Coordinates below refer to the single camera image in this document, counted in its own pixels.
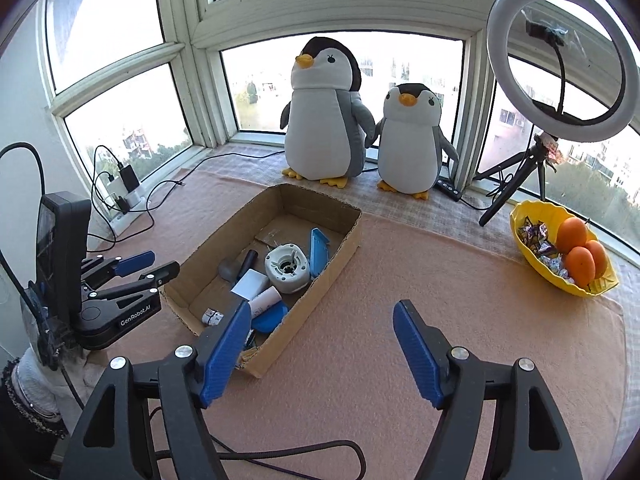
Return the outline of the white sleeve forearm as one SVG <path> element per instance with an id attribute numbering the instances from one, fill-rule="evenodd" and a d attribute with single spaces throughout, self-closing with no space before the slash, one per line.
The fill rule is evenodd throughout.
<path id="1" fill-rule="evenodd" d="M 50 370 L 29 347 L 6 363 L 2 379 L 21 415 L 41 429 L 72 434 L 107 364 L 104 350 L 76 349 L 63 356 L 61 367 Z"/>

